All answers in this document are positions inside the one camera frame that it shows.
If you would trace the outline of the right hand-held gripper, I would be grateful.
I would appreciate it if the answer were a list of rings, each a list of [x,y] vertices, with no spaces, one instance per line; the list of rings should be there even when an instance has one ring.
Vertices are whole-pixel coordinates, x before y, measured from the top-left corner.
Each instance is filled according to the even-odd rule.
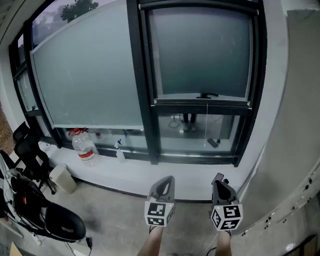
[[[210,220],[217,231],[236,230],[243,220],[243,205],[240,204],[236,191],[228,183],[218,179],[212,182]]]

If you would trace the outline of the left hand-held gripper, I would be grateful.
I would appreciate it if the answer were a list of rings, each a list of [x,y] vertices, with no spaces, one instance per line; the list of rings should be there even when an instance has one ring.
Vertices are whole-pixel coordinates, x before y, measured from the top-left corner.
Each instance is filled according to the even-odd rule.
[[[175,214],[175,178],[166,176],[151,188],[144,204],[144,218],[149,226],[166,227]]]

